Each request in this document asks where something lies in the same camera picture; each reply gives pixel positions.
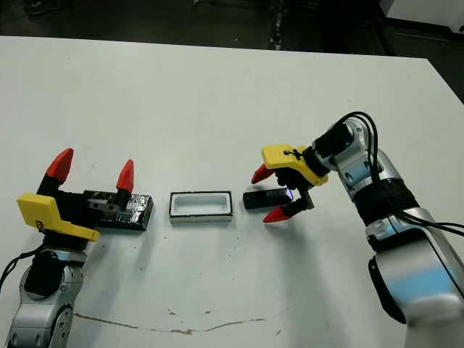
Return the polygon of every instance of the yellow bracket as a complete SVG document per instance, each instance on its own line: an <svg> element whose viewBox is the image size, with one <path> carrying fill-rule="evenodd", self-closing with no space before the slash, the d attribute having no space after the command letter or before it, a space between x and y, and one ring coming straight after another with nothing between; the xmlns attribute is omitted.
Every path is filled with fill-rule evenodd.
<svg viewBox="0 0 464 348"><path fill-rule="evenodd" d="M324 175L323 177L317 176L302 158L298 160L293 154L284 154L284 152L292 152L294 149L294 147L287 144L264 146L261 154L266 168L291 168L301 173L312 185L321 186L326 183L328 175ZM296 150L302 153L305 147L298 146Z"/></svg>
<svg viewBox="0 0 464 348"><path fill-rule="evenodd" d="M16 202L26 225L81 237L89 241L98 241L100 237L100 233L91 228L73 225L68 221L61 220L57 202L53 197L23 194Z"/></svg>

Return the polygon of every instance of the table surface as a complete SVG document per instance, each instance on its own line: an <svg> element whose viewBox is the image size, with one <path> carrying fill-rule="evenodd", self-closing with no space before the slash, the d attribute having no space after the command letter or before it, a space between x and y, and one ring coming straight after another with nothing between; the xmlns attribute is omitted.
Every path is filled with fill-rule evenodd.
<svg viewBox="0 0 464 348"><path fill-rule="evenodd" d="M106 230L88 248L68 347L403 345L335 173L314 210L274 225L241 195L262 146L308 145L358 109L420 204L462 221L464 107L427 60L7 37L0 51L0 265L40 244L15 199L66 147L65 191L113 191L132 158L134 191L155 201L147 231ZM171 191L210 190L232 191L231 222L170 224ZM0 337L29 264L4 285Z"/></svg>

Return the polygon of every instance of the floor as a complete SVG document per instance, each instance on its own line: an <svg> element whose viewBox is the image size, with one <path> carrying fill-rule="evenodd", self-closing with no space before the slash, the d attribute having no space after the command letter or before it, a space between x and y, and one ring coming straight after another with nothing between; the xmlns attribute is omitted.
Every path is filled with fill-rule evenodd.
<svg viewBox="0 0 464 348"><path fill-rule="evenodd" d="M375 0L282 0L280 38L279 0L62 0L37 17L22 1L0 1L0 35L423 57L464 102L464 40L385 20Z"/></svg>

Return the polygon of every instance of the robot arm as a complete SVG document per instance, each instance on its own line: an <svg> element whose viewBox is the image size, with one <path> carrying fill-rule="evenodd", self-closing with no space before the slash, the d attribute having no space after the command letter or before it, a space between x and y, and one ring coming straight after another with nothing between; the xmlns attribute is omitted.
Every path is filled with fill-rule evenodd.
<svg viewBox="0 0 464 348"><path fill-rule="evenodd" d="M132 160L120 174L117 193L107 201L95 199L92 191L60 191L72 158L73 150L64 150L46 171L37 194L23 194L17 200L26 224L43 234L43 244L28 255L34 258L20 282L20 306L6 348L66 346L74 302L83 284L85 248L89 241L98 240L94 228L102 214L125 209L131 197Z"/></svg>
<svg viewBox="0 0 464 348"><path fill-rule="evenodd" d="M389 158L382 151L375 159L370 156L374 142L366 122L344 117L306 149L264 147L264 169L252 182L275 173L279 184L302 191L324 184L328 173L336 171L376 252L368 268L381 305L408 326L406 347L461 347L464 266L440 229L408 218L434 223ZM265 222L290 218L287 211L279 207Z"/></svg>

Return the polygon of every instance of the black cable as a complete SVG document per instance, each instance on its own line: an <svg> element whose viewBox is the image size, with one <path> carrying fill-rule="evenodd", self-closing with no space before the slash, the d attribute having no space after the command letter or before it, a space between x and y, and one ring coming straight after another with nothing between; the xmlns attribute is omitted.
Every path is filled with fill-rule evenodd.
<svg viewBox="0 0 464 348"><path fill-rule="evenodd" d="M368 126L366 120L364 120L361 116L365 117L365 119L369 121L370 127ZM339 125L349 118L357 118L358 120L361 120L365 124L366 128L368 129L368 142L369 142L368 144L368 165L369 165L370 176L372 178L372 182L374 185L379 184L381 180L380 180L380 175L378 173L378 132L377 132L376 124L374 123L372 117L366 114L365 112L354 111L354 112L350 112L349 114L343 116L340 120L336 122L335 125ZM371 152L371 146L370 146L372 138L373 138L373 143L374 143L373 152ZM431 227L437 228L442 231L457 234L458 236L464 236L464 232L456 230L455 228L447 227L447 226L454 226L454 227L464 229L464 225L461 225L459 223L435 223L433 221L424 220L424 219L421 219L420 217L416 217L414 215L408 214L407 212L404 212L402 210L398 210L388 199L386 200L386 202L394 210L395 216L397 217L400 216L401 218L403 218L404 220L410 223L413 223L415 225L419 225L422 227L431 226Z"/></svg>
<svg viewBox="0 0 464 348"><path fill-rule="evenodd" d="M454 226L454 227L464 228L464 225L461 225L460 223L438 223L438 224L442 226Z"/></svg>
<svg viewBox="0 0 464 348"><path fill-rule="evenodd" d="M1 288L3 286L3 283L5 282L5 279L14 270L14 268L17 265L17 262L19 260L21 260L21 259L25 259L25 258L34 256L35 254L37 254L38 252L40 252L42 250L43 246L44 245L42 244L37 249L34 249L34 250L30 251L30 252L23 252L22 254L20 254L19 256L16 256L13 260L8 262L8 265L5 267L3 273L1 274L1 277L0 277L0 292L1 292Z"/></svg>

